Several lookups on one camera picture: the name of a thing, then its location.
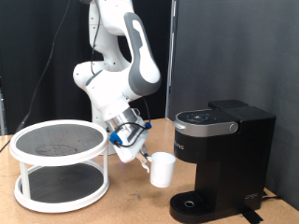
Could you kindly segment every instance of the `power cord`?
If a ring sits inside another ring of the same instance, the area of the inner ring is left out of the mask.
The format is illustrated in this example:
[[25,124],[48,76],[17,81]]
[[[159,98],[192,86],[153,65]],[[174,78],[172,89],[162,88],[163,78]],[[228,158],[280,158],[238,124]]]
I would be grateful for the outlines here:
[[269,200],[269,199],[282,199],[282,198],[280,198],[279,196],[263,197],[263,198],[262,198],[262,202],[267,201],[267,200]]
[[[43,77],[45,76],[46,71],[47,71],[47,69],[48,69],[48,67],[49,67],[49,64],[50,64],[50,61],[51,61],[51,59],[52,59],[52,55],[53,55],[53,52],[54,52],[55,41],[56,41],[57,35],[58,35],[59,32],[60,32],[60,29],[61,29],[62,26],[63,26],[64,19],[65,19],[65,17],[66,17],[66,14],[67,14],[68,9],[69,9],[69,6],[70,6],[70,2],[71,2],[71,0],[68,0],[67,6],[66,6],[66,9],[65,9],[65,13],[64,13],[64,16],[63,16],[63,19],[62,19],[62,21],[60,22],[60,25],[59,25],[59,27],[58,27],[58,29],[57,29],[57,31],[56,31],[55,37],[54,37],[53,42],[52,42],[52,47],[51,47],[51,51],[50,51],[50,56],[49,56],[49,58],[48,58],[48,61],[47,61],[46,66],[45,66],[45,68],[44,68],[44,71],[43,71],[43,73],[41,74],[41,76],[40,76],[40,78],[39,78],[39,80],[38,80],[38,82],[37,82],[37,84],[36,84],[36,89],[35,89],[35,92],[34,92],[34,94],[33,94],[32,99],[31,99],[31,104],[30,104],[30,107],[29,107],[29,111],[28,111],[27,115],[25,116],[25,118],[24,118],[24,119],[22,120],[22,122],[20,123],[20,125],[18,126],[18,128],[17,128],[17,130],[16,130],[15,133],[17,133],[19,130],[21,130],[21,129],[23,128],[23,126],[25,125],[25,122],[29,119],[29,116],[30,116],[30,114],[31,114],[32,107],[33,107],[33,104],[34,104],[34,100],[35,100],[35,98],[36,98],[36,93],[37,93],[39,84],[41,83],[41,80],[42,80]],[[6,144],[0,149],[0,153],[1,153],[1,152],[4,150],[4,148],[9,144],[10,139],[9,139],[9,141],[6,142]]]
[[93,55],[94,55],[94,47],[95,47],[95,40],[96,40],[96,37],[97,37],[97,34],[99,32],[99,29],[100,29],[100,22],[101,22],[101,12],[100,12],[100,7],[97,3],[97,0],[94,0],[95,4],[96,4],[96,8],[99,12],[99,23],[97,24],[97,28],[96,28],[96,34],[94,36],[94,40],[93,40],[93,51],[92,51],[92,58],[91,58],[91,69],[92,69],[92,72],[93,72],[93,75],[95,76],[95,73],[93,71]]

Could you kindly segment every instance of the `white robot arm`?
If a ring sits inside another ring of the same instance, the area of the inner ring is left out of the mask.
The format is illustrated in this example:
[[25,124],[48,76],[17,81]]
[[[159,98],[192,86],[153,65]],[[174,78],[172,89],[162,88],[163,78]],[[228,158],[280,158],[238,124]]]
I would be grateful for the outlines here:
[[[120,141],[114,148],[123,162],[129,162],[138,152],[147,154],[143,146],[149,131],[140,128],[145,126],[144,121],[128,103],[156,92],[161,85],[160,72],[131,0],[81,2],[90,4],[90,43],[103,54],[104,60],[78,64],[74,80],[90,97],[93,122],[116,133]],[[121,54],[118,35],[124,35],[128,41],[130,63]]]

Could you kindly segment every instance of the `coffee maker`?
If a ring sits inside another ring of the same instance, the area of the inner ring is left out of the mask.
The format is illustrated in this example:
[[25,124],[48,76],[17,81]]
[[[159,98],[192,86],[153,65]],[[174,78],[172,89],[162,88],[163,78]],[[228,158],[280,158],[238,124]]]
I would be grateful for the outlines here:
[[276,117],[236,100],[208,107],[173,122],[175,156],[197,164],[194,190],[170,201],[170,215],[183,223],[250,213],[262,203]]

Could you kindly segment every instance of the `black mesh surface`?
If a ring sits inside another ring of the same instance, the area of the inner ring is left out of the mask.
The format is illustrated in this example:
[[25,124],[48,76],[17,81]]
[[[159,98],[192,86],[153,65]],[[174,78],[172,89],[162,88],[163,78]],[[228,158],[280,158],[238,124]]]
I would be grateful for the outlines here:
[[31,199],[41,203],[67,203],[84,198],[103,185],[103,174],[79,163],[43,167],[29,174]]
[[32,155],[59,157],[87,151],[102,141],[103,135],[94,128],[57,124],[24,134],[17,141],[17,148]]

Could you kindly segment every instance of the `coffee maker drip tray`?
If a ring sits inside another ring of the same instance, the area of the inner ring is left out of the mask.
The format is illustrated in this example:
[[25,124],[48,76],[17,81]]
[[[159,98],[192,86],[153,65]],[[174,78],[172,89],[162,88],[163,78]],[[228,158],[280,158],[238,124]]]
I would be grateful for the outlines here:
[[170,201],[170,215],[177,221],[207,222],[213,219],[214,212],[196,191],[177,194]]

